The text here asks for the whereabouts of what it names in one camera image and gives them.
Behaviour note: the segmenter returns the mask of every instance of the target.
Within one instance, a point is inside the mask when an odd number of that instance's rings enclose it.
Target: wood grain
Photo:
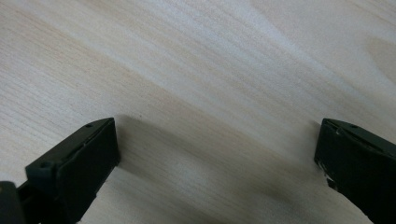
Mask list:
[[[396,143],[393,1],[0,1],[0,179],[92,120],[122,162],[82,223],[370,223],[323,118]]]

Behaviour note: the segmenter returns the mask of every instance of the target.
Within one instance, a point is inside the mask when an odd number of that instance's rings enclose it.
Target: black object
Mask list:
[[[114,119],[83,126],[26,166],[18,189],[0,182],[0,223],[80,221],[119,162]]]
[[[396,146],[335,119],[322,121],[315,163],[331,188],[374,223],[396,223]]]

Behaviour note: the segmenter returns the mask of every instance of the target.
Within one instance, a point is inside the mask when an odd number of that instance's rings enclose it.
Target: wooden surface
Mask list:
[[[82,223],[370,223],[326,186],[318,128],[396,143],[395,87],[391,0],[1,0],[0,179],[114,117]]]

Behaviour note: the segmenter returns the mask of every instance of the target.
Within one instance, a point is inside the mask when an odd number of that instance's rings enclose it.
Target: wooden table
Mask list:
[[[0,179],[116,119],[82,223],[370,223],[313,156],[323,118],[396,142],[394,1],[2,0],[0,37]]]

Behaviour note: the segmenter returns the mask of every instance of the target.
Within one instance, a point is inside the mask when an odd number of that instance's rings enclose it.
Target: light wood tabletop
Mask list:
[[[0,1],[0,179],[115,118],[82,223],[371,223],[313,157],[323,118],[396,143],[395,96],[392,0]]]

